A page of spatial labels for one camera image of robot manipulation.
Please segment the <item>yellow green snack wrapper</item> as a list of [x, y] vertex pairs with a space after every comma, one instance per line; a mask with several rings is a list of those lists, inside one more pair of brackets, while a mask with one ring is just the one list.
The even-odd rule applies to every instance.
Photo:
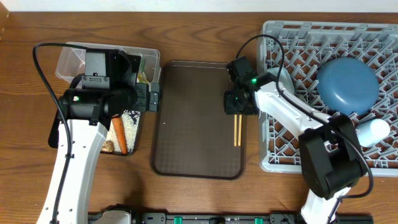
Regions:
[[146, 60], [144, 57], [141, 58], [140, 66], [137, 72], [137, 82], [138, 83], [145, 83], [145, 84], [150, 84], [150, 82], [147, 79], [146, 73], [145, 73], [145, 65], [146, 65]]

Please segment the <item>orange carrot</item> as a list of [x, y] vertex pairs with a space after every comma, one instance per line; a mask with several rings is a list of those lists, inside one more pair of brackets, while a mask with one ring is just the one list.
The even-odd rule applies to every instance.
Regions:
[[118, 144], [119, 144], [121, 153], [124, 155], [127, 155], [128, 149], [127, 149], [126, 137], [125, 137], [125, 133], [124, 133], [124, 125], [123, 125], [123, 121], [122, 121], [121, 117], [114, 116], [112, 118], [112, 123], [113, 123], [114, 131], [116, 133], [116, 137], [118, 139]]

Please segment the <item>light blue rice bowl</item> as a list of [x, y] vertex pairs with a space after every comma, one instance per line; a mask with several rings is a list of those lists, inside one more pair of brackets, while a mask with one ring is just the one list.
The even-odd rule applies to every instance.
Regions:
[[[271, 77], [274, 80], [276, 80], [277, 74], [279, 72], [279, 67], [268, 68], [267, 72], [269, 72], [271, 74]], [[290, 77], [290, 74], [288, 73], [288, 71], [285, 68], [282, 68], [282, 70], [280, 72], [279, 81], [284, 85], [285, 89], [288, 92], [290, 92], [293, 95], [295, 94], [293, 81], [292, 81], [292, 79]]]

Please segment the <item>brown food scrap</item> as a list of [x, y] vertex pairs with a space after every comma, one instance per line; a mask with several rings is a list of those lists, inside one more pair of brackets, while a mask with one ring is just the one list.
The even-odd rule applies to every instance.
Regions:
[[105, 141], [102, 148], [101, 148], [101, 152], [104, 153], [113, 153], [114, 152], [114, 143], [112, 141]]

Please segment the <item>blue plate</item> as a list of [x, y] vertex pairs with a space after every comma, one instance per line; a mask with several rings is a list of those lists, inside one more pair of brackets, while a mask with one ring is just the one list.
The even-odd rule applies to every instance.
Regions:
[[317, 80], [324, 104], [347, 116], [365, 114], [378, 99], [379, 83], [373, 69], [355, 58], [341, 57], [325, 63]]

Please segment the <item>light blue cup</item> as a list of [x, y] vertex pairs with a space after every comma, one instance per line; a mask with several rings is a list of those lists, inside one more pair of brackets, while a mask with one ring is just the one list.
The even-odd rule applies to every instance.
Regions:
[[362, 147], [371, 147], [387, 138], [390, 130], [389, 124], [383, 119], [373, 119], [357, 125], [356, 134]]

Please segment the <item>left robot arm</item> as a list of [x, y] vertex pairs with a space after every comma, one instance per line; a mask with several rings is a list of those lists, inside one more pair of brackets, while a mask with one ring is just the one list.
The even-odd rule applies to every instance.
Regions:
[[159, 86], [137, 82], [143, 59], [119, 49], [84, 48], [85, 72], [58, 98], [58, 151], [39, 223], [88, 223], [98, 157], [112, 118], [157, 111]]

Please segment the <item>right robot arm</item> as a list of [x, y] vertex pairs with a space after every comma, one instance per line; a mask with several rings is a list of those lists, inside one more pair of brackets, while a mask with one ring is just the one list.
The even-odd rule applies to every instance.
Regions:
[[226, 114], [266, 113], [297, 139], [301, 172], [310, 189], [300, 212], [303, 222], [339, 223], [339, 205], [369, 170], [351, 120], [333, 118], [298, 99], [284, 67], [258, 74], [240, 57], [226, 69], [233, 82], [224, 94]]

